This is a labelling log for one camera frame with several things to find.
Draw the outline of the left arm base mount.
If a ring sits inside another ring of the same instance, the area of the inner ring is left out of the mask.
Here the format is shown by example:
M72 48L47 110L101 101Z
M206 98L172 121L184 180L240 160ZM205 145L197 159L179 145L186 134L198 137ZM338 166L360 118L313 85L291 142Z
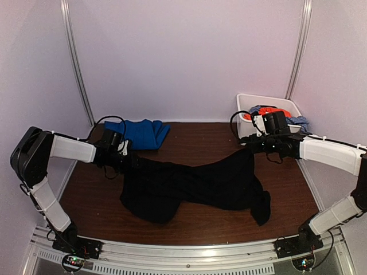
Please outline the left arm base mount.
M77 237L74 245L68 244L60 237L56 237L52 248L65 255L61 259L61 266L68 273L80 271L88 260L98 260L103 243L94 239Z

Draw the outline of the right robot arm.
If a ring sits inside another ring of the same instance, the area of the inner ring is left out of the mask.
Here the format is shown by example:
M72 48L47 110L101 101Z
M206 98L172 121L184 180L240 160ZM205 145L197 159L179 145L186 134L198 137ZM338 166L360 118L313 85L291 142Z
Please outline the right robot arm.
M304 221L294 237L281 237L279 256L307 253L324 246L323 237L366 213L366 146L291 129L283 112L252 116L246 132L240 111L232 133L242 145L264 153L270 162L295 159L317 203L318 212Z

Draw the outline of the black garment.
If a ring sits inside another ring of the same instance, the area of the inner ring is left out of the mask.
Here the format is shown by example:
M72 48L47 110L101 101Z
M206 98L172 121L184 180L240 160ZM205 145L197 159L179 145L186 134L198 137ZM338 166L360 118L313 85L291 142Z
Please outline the black garment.
M170 222L183 201L248 209L259 226L271 216L271 196L256 177L255 158L247 148L195 167L140 158L124 174L120 201L136 217L158 224Z

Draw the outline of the blue pleated skirt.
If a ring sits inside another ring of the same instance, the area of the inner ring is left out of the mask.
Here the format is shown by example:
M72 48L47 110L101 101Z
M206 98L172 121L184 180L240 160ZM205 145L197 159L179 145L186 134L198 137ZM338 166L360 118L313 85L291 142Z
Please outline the blue pleated skirt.
M124 135L132 141L133 150L158 150L162 146L170 125L160 120L144 119L139 122L125 120L124 122L104 122L105 129L110 129Z

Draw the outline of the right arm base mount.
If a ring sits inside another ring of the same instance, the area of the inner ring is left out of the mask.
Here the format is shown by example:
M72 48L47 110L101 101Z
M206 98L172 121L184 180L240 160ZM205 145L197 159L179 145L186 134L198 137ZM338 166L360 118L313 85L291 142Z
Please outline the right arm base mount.
M318 237L310 241L300 235L281 236L274 242L274 248L278 259L290 257L293 267L306 273L316 265L315 251L323 248L323 242Z

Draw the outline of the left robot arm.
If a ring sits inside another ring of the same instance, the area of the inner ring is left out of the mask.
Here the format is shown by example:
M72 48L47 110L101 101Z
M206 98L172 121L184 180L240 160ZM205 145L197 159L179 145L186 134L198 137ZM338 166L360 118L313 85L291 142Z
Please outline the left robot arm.
M83 246L77 236L77 226L61 207L48 181L51 158L91 163L99 168L111 167L118 174L137 168L139 158L129 151L130 145L122 134L105 130L100 140L90 143L53 131L30 127L10 157L10 165L28 195L44 216L56 239L69 254L79 253Z

